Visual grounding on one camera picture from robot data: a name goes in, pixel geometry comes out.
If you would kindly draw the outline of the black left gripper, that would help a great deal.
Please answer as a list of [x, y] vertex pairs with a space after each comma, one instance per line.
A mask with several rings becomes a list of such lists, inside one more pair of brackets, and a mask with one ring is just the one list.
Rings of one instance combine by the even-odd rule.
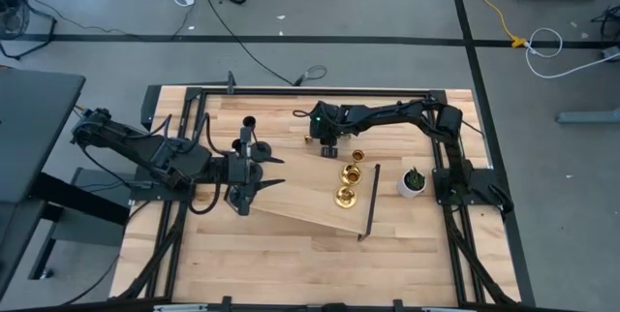
[[[225, 201], [228, 203], [228, 195], [229, 191], [233, 186], [251, 186], [252, 176], [251, 176], [251, 165], [252, 159], [250, 157], [250, 130], [246, 127], [242, 127], [240, 129], [239, 139], [242, 143], [241, 153], [237, 154], [234, 150], [232, 150], [228, 155], [228, 188], [226, 191]], [[284, 164], [285, 161], [279, 158], [275, 158], [272, 156], [258, 156], [255, 157], [255, 162], [257, 163], [276, 163], [276, 164]], [[283, 183], [284, 179], [271, 179], [271, 180], [262, 180], [258, 181], [254, 184], [254, 189], [256, 192], [261, 191], [270, 186], [277, 185], [279, 183]]]

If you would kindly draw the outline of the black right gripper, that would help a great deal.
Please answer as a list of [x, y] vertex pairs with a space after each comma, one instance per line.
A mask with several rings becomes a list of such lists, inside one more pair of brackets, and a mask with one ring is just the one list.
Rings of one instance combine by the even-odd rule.
[[309, 133], [313, 139], [323, 139], [320, 140], [322, 157], [338, 157], [337, 140], [330, 139], [349, 132], [349, 111], [347, 106], [336, 106], [319, 101], [310, 112]]

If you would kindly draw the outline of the small plant in white pot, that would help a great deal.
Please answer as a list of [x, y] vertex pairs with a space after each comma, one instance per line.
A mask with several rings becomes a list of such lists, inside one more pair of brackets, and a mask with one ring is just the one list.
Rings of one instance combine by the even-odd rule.
[[425, 187], [425, 175], [419, 172], [417, 168], [412, 168], [405, 172], [396, 184], [398, 194], [408, 199], [420, 195], [425, 190]]

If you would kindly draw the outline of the desk leg base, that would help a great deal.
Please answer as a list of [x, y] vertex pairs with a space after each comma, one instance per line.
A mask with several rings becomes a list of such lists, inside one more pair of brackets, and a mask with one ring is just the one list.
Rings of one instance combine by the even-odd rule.
[[[71, 184], [95, 196], [129, 207], [130, 191], [105, 172], [77, 168]], [[117, 246], [122, 241], [120, 226], [73, 209], [54, 210], [48, 205], [44, 218], [51, 222], [35, 262], [28, 274], [29, 280], [51, 277], [54, 270], [47, 264], [58, 241]]]

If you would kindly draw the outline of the black desk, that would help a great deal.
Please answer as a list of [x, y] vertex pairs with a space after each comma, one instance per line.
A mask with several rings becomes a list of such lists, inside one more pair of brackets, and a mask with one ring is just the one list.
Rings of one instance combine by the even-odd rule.
[[0, 69], [0, 300], [47, 206], [31, 191], [84, 84], [81, 75]]

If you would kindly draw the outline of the grey desk foot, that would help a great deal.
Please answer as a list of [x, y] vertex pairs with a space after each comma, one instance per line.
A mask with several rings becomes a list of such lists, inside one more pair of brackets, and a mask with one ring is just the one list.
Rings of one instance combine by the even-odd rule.
[[620, 109], [604, 111], [564, 111], [556, 117], [559, 124], [613, 124], [620, 123]]

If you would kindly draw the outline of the black floor fan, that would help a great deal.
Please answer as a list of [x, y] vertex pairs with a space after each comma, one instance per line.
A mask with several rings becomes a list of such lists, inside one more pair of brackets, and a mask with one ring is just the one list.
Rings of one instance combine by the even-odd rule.
[[[49, 21], [49, 29], [41, 44], [34, 46], [22, 53], [9, 54], [3, 46], [3, 41], [15, 41], [23, 36], [30, 24], [30, 16], [42, 17]], [[57, 19], [30, 5], [29, 0], [0, 0], [0, 53], [9, 58], [19, 61], [43, 47], [48, 46], [54, 38]]]

